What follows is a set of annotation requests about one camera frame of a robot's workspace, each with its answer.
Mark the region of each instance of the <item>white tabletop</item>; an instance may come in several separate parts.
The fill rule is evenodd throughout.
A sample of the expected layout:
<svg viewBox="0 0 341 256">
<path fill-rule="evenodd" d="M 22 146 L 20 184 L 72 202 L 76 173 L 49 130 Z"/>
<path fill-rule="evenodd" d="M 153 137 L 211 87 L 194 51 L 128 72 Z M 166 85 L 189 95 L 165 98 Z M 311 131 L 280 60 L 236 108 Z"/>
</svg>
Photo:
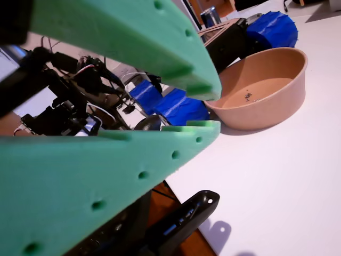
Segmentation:
<svg viewBox="0 0 341 256">
<path fill-rule="evenodd" d="M 220 255 L 341 255 L 341 16 L 308 18 L 294 18 L 308 56 L 300 110 L 259 132 L 222 125 L 167 178 L 181 202 L 203 189 L 220 194 L 200 227 Z"/>
</svg>

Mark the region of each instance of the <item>wooden floor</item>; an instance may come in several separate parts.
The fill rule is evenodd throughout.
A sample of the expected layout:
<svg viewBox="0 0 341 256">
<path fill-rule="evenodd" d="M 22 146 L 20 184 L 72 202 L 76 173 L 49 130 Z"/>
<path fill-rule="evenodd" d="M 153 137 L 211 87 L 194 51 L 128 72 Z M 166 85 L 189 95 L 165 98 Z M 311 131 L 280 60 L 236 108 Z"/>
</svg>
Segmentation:
<svg viewBox="0 0 341 256">
<path fill-rule="evenodd" d="M 154 187 L 154 189 L 172 196 L 174 198 L 172 190 L 166 187 L 163 183 Z M 156 223 L 163 216 L 174 211 L 180 203 L 167 198 L 163 195 L 152 192 L 152 199 L 150 203 L 148 226 Z M 212 248 L 199 230 L 192 233 L 174 252 L 174 256 L 216 256 Z"/>
<path fill-rule="evenodd" d="M 188 0 L 188 2 L 193 7 L 194 13 L 197 16 L 199 23 L 203 25 L 204 23 L 200 17 L 200 14 L 203 10 L 201 10 L 197 0 Z M 233 8 L 232 8 L 232 5 L 231 5 L 229 0 L 225 0 L 224 3 L 215 6 L 215 8 L 217 9 L 217 12 L 218 12 L 220 18 L 223 18 L 226 15 L 228 15 L 229 13 L 233 12 Z"/>
</svg>

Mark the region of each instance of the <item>black device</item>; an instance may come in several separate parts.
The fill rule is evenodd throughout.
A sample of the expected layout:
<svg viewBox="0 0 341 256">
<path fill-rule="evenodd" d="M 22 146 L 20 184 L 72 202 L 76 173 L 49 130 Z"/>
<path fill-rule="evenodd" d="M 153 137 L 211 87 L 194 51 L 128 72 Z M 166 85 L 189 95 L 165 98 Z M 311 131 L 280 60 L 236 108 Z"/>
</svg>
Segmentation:
<svg viewBox="0 0 341 256">
<path fill-rule="evenodd" d="M 206 50 L 218 73 L 222 72 L 237 58 L 245 58 L 248 54 L 246 36 L 246 19 L 239 19 L 231 24 L 213 41 L 206 45 Z"/>
<path fill-rule="evenodd" d="M 220 196 L 203 190 L 147 229 L 151 191 L 93 232 L 65 256 L 170 256 L 216 209 Z"/>
<path fill-rule="evenodd" d="M 266 1 L 268 0 L 234 0 L 234 7 L 236 7 L 237 11 L 242 11 L 252 6 L 262 4 Z"/>
<path fill-rule="evenodd" d="M 6 48 L 6 50 L 10 53 L 14 52 L 11 49 Z M 90 102 L 91 100 L 76 88 L 72 80 L 77 81 L 79 86 L 94 95 L 99 93 L 120 95 L 125 91 L 120 79 L 111 73 L 103 62 L 91 57 L 87 57 L 86 61 L 83 65 L 91 65 L 93 68 L 85 70 L 82 70 L 82 66 L 77 68 L 78 60 L 59 52 L 52 53 L 43 47 L 27 52 L 26 56 L 18 60 L 19 68 L 0 82 L 0 116 L 6 115 L 34 94 L 48 87 L 57 98 L 52 102 L 52 107 L 46 108 L 40 115 L 24 116 L 21 120 L 27 128 L 33 133 L 44 135 L 75 135 L 80 130 L 84 130 L 88 135 L 96 135 L 96 131 L 84 129 L 86 119 L 89 117 L 86 106 L 88 100 Z M 74 75 L 65 75 L 64 79 L 56 71 L 49 69 L 46 66 L 47 62 L 51 62 L 60 71 L 73 72 Z M 101 76 L 117 84 L 117 87 L 114 89 L 103 85 Z M 115 117 L 115 127 L 122 126 L 130 130 L 116 109 L 108 109 L 108 111 Z M 100 121 L 93 119 L 96 121 L 94 127 L 97 127 Z"/>
<path fill-rule="evenodd" d="M 1 4 L 0 45 L 25 43 L 34 1 L 3 1 Z"/>
</svg>

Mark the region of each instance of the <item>green foam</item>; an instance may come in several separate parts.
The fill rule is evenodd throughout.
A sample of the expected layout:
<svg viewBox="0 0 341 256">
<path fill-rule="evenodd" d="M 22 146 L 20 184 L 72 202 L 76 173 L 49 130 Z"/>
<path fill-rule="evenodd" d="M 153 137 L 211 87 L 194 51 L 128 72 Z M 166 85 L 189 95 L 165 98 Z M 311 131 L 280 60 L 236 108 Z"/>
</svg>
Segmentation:
<svg viewBox="0 0 341 256">
<path fill-rule="evenodd" d="M 98 137 L 1 137 L 0 255 L 71 249 L 220 132 L 217 121 L 188 125 Z"/>
</svg>

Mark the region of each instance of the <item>black plastic part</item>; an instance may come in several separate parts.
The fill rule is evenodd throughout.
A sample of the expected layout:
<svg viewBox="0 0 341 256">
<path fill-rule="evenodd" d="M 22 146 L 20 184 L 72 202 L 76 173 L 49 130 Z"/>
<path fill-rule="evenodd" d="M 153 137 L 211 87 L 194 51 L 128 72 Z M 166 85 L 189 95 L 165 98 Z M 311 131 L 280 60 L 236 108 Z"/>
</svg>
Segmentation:
<svg viewBox="0 0 341 256">
<path fill-rule="evenodd" d="M 65 256 L 168 256 L 216 209 L 220 196 L 196 193 L 146 230 L 151 191 L 84 239 Z"/>
<path fill-rule="evenodd" d="M 77 85 L 84 88 L 87 93 L 98 96 L 101 92 L 100 87 L 103 85 L 103 83 L 101 77 L 94 68 L 89 67 L 85 69 L 81 73 L 74 76 L 74 80 L 77 82 Z"/>
<path fill-rule="evenodd" d="M 237 22 L 236 25 L 238 25 L 240 28 L 246 30 L 247 29 L 247 19 L 245 18 L 240 18 Z"/>
<path fill-rule="evenodd" d="M 0 117 L 48 86 L 42 69 L 52 54 L 43 47 L 35 48 L 20 62 L 20 67 L 0 82 Z"/>
<path fill-rule="evenodd" d="M 62 69 L 71 74 L 75 74 L 77 72 L 78 60 L 66 54 L 56 52 L 53 54 L 51 63 L 54 67 Z"/>
<path fill-rule="evenodd" d="M 152 115 L 141 120 L 134 128 L 140 131 L 160 131 L 161 119 L 158 115 Z"/>
<path fill-rule="evenodd" d="M 161 87 L 161 85 L 160 85 L 160 83 L 161 83 L 161 77 L 160 77 L 160 76 L 153 75 L 152 73 L 149 73 L 149 72 L 146 72 L 145 74 L 149 77 L 151 84 L 154 85 L 154 87 L 156 88 L 156 90 L 158 90 L 158 92 L 159 92 L 160 94 L 162 94 L 162 87 Z"/>
<path fill-rule="evenodd" d="M 52 106 L 56 107 L 65 101 L 70 101 L 74 105 L 73 115 L 79 118 L 86 118 L 87 99 L 78 88 L 73 83 L 59 77 L 57 72 L 52 69 L 48 69 L 45 72 L 49 73 L 48 88 L 58 97 L 53 101 Z"/>
<path fill-rule="evenodd" d="M 123 82 L 112 72 L 110 72 L 104 62 L 102 62 L 99 58 L 87 58 L 86 64 L 92 64 L 95 66 L 95 69 L 99 72 L 99 75 L 108 79 L 109 81 L 112 81 L 113 83 L 117 84 L 119 88 L 123 90 L 119 90 L 120 93 L 124 92 L 124 84 Z"/>
<path fill-rule="evenodd" d="M 174 250 L 217 208 L 220 196 L 212 191 L 196 193 L 177 210 L 151 226 L 145 235 L 155 255 L 172 255 Z"/>
<path fill-rule="evenodd" d="M 135 110 L 135 106 L 127 106 L 125 109 L 123 109 L 124 114 L 128 115 L 131 112 L 133 112 Z"/>
<path fill-rule="evenodd" d="M 247 55 L 246 27 L 232 24 L 219 37 L 206 46 L 218 73 L 222 72 L 237 58 Z"/>
<path fill-rule="evenodd" d="M 63 105 L 57 108 L 47 107 L 40 115 L 32 117 L 29 114 L 21 118 L 22 123 L 39 135 L 57 136 L 70 129 L 68 122 L 71 112 Z"/>
<path fill-rule="evenodd" d="M 26 42 L 32 9 L 33 0 L 1 2 L 0 45 Z"/>
</svg>

